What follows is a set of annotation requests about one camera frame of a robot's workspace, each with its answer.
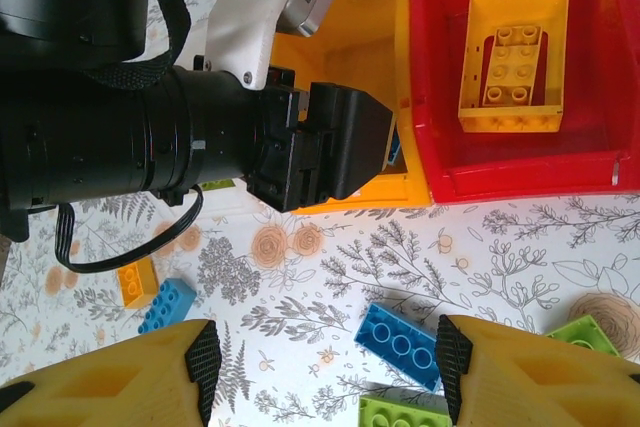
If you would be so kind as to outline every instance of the yellow lego brick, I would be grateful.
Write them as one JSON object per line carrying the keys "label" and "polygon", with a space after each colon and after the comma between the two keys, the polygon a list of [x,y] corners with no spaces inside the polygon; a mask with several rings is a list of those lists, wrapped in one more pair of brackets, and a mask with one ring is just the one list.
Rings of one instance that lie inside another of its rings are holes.
{"label": "yellow lego brick", "polygon": [[640,366],[466,316],[442,316],[436,358],[458,427],[635,427]]}
{"label": "yellow lego brick", "polygon": [[220,368],[213,322],[192,320],[37,370],[2,427],[208,425]]}
{"label": "yellow lego brick", "polygon": [[465,132],[560,129],[568,9],[569,0],[470,0],[458,106]]}
{"label": "yellow lego brick", "polygon": [[151,257],[118,269],[118,280],[125,309],[141,309],[158,294],[158,279]]}
{"label": "yellow lego brick", "polygon": [[276,34],[271,64],[295,70],[297,88],[332,82],[369,93],[395,113],[402,146],[402,159],[351,197],[296,213],[431,205],[413,130],[409,50],[409,0],[334,0],[313,36]]}

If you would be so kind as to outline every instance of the plastic bin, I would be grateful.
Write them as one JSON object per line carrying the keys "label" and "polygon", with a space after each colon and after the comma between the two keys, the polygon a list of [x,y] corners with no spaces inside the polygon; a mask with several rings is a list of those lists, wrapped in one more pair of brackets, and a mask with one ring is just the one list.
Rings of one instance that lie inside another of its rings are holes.
{"label": "plastic bin", "polygon": [[431,204],[413,131],[409,0],[335,0],[314,36],[276,35],[271,63],[294,69],[297,88],[341,84],[368,92],[396,113],[402,151],[394,165],[350,198],[298,213]]}
{"label": "plastic bin", "polygon": [[418,148],[434,200],[640,189],[640,0],[569,0],[558,133],[464,133],[469,0],[411,0]]}

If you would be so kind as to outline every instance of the table surface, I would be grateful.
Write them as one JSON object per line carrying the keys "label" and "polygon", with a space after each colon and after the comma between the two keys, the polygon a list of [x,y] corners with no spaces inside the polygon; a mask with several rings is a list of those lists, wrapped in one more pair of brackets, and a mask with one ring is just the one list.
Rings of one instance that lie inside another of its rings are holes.
{"label": "table surface", "polygon": [[[187,0],[194,20],[214,0]],[[149,42],[165,35],[155,3]],[[139,245],[168,220],[146,194],[84,202],[76,262]],[[55,213],[31,218],[0,291],[0,382],[136,335],[114,273],[78,277],[53,254]],[[426,329],[466,314],[546,332],[592,314],[640,354],[640,195],[544,198],[294,217],[204,219],[154,255],[160,280],[198,292],[188,318],[217,321],[224,364],[214,427],[357,425],[362,394],[439,404],[353,342],[383,302]]]}

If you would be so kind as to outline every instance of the yellow plastic bin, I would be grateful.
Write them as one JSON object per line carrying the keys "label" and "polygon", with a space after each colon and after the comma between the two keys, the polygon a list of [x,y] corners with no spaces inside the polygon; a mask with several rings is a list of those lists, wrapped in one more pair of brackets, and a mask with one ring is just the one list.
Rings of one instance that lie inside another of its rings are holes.
{"label": "yellow plastic bin", "polygon": [[271,63],[294,69],[300,89],[333,82],[368,92],[396,113],[402,146],[355,195],[297,213],[431,205],[411,119],[409,0],[334,0],[314,36],[276,35]]}

